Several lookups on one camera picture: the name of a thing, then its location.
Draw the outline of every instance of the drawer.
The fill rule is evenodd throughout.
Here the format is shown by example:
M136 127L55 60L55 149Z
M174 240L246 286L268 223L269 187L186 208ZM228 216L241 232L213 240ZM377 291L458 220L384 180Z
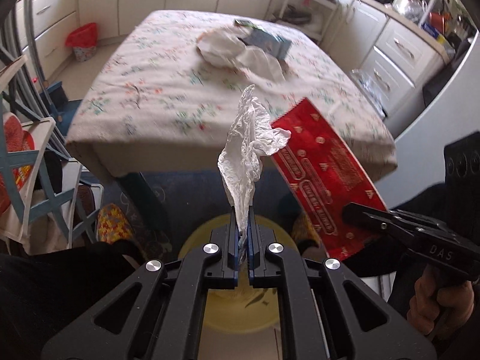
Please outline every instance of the drawer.
M77 21L77 12L73 12L35 39L43 74L47 79L71 54L71 47L65 46L65 40L68 34L77 28ZM30 57L28 47L23 53ZM32 65L27 64L27 67L30 74L36 77Z
M376 46L415 83L437 52L407 27L390 19Z
M35 37L75 12L77 0L33 0L33 25ZM27 45L23 0L17 3L17 27L20 47Z
M376 47L371 50L361 69L377 81L388 98L388 102L383 104L387 116L391 116L415 88L408 77Z

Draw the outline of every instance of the red wrapper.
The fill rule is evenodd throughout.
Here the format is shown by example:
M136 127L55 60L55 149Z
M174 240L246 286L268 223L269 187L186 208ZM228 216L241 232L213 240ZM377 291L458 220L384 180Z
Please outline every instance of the red wrapper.
M303 99L272 127L292 133L273 160L330 257L344 260L379 237L343 223L342 209L348 203L384 211L386 206L347 144L310 100Z

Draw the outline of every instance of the tissue box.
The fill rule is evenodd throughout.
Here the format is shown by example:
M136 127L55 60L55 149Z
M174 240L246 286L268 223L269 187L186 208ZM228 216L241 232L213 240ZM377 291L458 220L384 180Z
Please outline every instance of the tissue box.
M292 45L290 40L281 36L274 36L259 28L253 28L251 34L243 38L243 42L249 46L257 46L279 60L285 59Z

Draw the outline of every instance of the metal pivot bolt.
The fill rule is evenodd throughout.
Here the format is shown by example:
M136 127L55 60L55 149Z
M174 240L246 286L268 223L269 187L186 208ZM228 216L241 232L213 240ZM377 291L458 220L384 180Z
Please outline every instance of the metal pivot bolt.
M218 252L218 245L217 244L206 244L203 247L203 251L208 254L214 254Z
M147 269L147 271L150 271L150 272L158 271L161 267L162 267L162 263L157 259L151 259L145 265L145 268Z
M268 250L272 253L281 253L283 252L283 245L274 242L273 244L268 245Z
M325 261L325 266L328 269L335 270L340 268L340 261L338 261L337 259L328 259L327 261Z

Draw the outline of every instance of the table leg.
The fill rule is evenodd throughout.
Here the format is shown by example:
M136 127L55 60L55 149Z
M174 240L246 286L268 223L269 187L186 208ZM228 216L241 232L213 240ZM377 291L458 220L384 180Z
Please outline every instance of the table leg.
M137 208L145 226L157 234L162 232L168 239L171 239L167 212L143 175L141 173L129 173L124 177L116 178L116 180Z

